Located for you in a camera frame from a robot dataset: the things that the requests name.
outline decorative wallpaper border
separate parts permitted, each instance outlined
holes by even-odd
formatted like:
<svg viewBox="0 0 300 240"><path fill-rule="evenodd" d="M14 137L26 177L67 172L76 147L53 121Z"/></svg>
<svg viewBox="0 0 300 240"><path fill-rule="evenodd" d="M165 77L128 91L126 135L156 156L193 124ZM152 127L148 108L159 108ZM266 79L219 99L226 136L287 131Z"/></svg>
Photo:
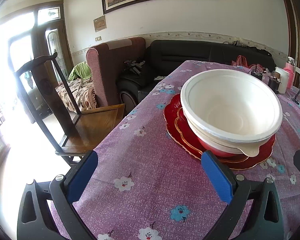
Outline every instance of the decorative wallpaper border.
<svg viewBox="0 0 300 240"><path fill-rule="evenodd" d="M129 36L129 37L123 37L121 39L132 38L132 37L143 37L146 40L146 46L149 46L150 43L154 40L213 41L213 42L218 42L218 43L224 43L224 42L232 43L233 41L240 41L242 44L247 45L247 46L257 47L258 49L265 49L265 50L269 51L273 57L278 57L285 61L288 59L287 54L285 54L279 50L273 49L271 47L268 47L264 44L246 40L246 39L242 39L242 38L238 38L238 37L234 37L234 36L217 34L217 33L161 32L161 33L139 34L139 35L134 35L134 36ZM71 56L77 57L83 53L86 53L90 47L76 51L76 52L72 53Z"/></svg>

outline blue gripper pad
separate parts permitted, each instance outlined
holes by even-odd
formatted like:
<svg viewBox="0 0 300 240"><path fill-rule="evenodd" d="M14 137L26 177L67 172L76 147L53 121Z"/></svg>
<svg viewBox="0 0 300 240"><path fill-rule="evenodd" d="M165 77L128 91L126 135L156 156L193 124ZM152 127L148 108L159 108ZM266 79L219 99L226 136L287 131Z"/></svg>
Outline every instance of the blue gripper pad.
<svg viewBox="0 0 300 240"><path fill-rule="evenodd" d="M91 176L98 166L98 154L91 151L77 165L71 168L68 174L71 174L71 180L67 184L66 198L69 203L78 201L86 188Z"/></svg>
<svg viewBox="0 0 300 240"><path fill-rule="evenodd" d="M201 166L203 170L207 174L221 201L229 204L233 198L233 190L236 184L233 177L227 177L218 164L221 163L211 152L208 154L208 151L205 151L202 154Z"/></svg>

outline green cloth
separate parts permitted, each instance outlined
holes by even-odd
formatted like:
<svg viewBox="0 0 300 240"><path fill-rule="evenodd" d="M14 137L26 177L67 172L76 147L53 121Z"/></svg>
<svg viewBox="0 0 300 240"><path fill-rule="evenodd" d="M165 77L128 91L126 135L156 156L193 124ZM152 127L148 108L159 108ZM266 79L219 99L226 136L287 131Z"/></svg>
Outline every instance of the green cloth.
<svg viewBox="0 0 300 240"><path fill-rule="evenodd" d="M77 78L88 79L90 77L92 77L91 69L84 61L74 66L68 77L68 81L73 81Z"/></svg>

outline pink bottle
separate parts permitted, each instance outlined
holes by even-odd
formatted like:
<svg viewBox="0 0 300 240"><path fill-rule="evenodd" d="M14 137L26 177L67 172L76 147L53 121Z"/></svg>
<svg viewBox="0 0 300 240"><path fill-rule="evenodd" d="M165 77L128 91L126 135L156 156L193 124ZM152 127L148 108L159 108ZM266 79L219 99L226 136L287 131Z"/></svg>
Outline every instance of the pink bottle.
<svg viewBox="0 0 300 240"><path fill-rule="evenodd" d="M296 70L295 63L294 63L294 58L288 57L288 61L287 61L286 66L283 70L285 70L289 73L289 80L288 80L287 89L290 89L292 84L293 84L294 73L295 73L295 70Z"/></svg>

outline brown armchair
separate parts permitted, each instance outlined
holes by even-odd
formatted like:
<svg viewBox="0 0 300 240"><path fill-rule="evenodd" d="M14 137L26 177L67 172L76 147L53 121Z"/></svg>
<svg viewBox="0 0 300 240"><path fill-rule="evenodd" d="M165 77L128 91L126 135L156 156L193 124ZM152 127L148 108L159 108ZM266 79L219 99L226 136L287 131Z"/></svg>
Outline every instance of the brown armchair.
<svg viewBox="0 0 300 240"><path fill-rule="evenodd" d="M120 104L115 82L124 69L123 62L143 57L145 51L146 41L141 37L109 41L88 49L86 59L99 107Z"/></svg>

